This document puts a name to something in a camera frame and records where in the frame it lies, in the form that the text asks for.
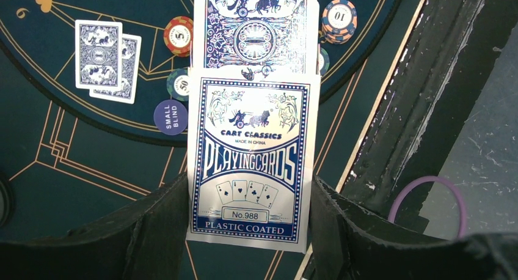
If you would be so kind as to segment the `red chip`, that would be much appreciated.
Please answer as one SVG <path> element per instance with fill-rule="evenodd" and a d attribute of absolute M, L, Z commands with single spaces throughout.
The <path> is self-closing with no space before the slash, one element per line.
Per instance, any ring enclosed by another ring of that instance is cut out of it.
<path fill-rule="evenodd" d="M 191 53 L 193 20 L 187 16 L 172 18 L 166 25 L 163 39 L 166 47 L 176 56 L 187 57 Z"/>

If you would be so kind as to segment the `purple white poker chip stack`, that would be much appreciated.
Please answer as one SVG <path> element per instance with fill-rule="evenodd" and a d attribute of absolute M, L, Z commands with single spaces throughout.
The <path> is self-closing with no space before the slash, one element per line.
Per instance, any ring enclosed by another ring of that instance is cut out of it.
<path fill-rule="evenodd" d="M 333 0 L 323 9 L 321 25 L 324 38 L 333 44 L 344 44 L 357 29 L 357 10 L 348 0 Z"/>

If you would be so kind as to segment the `card sliding from deck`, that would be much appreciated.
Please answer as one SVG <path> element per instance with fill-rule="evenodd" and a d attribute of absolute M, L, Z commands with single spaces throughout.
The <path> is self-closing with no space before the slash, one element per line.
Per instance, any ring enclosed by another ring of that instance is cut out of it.
<path fill-rule="evenodd" d="M 191 65 L 247 80 L 315 74 L 318 0 L 194 0 Z"/>

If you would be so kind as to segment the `blue playing card deck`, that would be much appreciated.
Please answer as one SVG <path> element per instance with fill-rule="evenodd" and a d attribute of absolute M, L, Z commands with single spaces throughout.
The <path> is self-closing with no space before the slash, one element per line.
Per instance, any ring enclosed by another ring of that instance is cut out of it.
<path fill-rule="evenodd" d="M 189 76 L 186 238 L 305 253 L 321 77 Z"/>

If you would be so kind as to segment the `dealt card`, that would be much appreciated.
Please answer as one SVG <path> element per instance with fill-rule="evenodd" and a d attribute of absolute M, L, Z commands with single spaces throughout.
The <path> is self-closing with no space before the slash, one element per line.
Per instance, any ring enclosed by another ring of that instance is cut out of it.
<path fill-rule="evenodd" d="M 122 88 L 122 24 L 75 21 L 75 86 L 116 91 Z"/>

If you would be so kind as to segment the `dark green poker mat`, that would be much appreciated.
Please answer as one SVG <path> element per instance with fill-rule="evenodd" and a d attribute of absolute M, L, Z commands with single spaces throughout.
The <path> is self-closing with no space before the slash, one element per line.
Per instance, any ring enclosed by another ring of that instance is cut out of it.
<path fill-rule="evenodd" d="M 349 159 L 426 0 L 402 0 L 374 50 L 318 112 L 314 171 L 343 187 Z M 184 172 L 186 148 L 128 139 L 48 98 L 1 48 L 1 171 L 16 209 L 3 240 L 61 236 Z"/>

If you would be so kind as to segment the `green poker chip stack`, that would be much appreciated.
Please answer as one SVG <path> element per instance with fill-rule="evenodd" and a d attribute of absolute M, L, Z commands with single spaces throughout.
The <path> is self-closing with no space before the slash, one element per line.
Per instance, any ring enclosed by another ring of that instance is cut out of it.
<path fill-rule="evenodd" d="M 323 47 L 319 48 L 318 64 L 319 73 L 321 76 L 324 76 L 330 67 L 330 58 L 328 52 Z"/>

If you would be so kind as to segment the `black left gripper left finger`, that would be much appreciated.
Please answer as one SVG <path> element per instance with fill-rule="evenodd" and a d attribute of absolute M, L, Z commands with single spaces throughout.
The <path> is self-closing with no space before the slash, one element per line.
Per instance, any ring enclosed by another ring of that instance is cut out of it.
<path fill-rule="evenodd" d="M 1 278 L 177 279 L 188 207 L 183 173 L 64 237 L 1 243 Z"/>

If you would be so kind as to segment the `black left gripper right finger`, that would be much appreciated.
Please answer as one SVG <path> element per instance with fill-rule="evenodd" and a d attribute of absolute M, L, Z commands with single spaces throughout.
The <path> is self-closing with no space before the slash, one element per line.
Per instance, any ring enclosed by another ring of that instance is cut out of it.
<path fill-rule="evenodd" d="M 319 177 L 310 229 L 316 279 L 517 278 L 517 234 L 429 237 L 388 222 Z"/>

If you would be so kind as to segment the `blue small blind button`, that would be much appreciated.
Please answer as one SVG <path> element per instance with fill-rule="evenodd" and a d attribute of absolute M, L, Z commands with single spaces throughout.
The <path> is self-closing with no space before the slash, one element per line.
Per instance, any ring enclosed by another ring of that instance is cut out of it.
<path fill-rule="evenodd" d="M 177 100 L 164 100 L 156 106 L 153 120 L 161 133 L 175 136 L 187 129 L 188 110 Z"/>

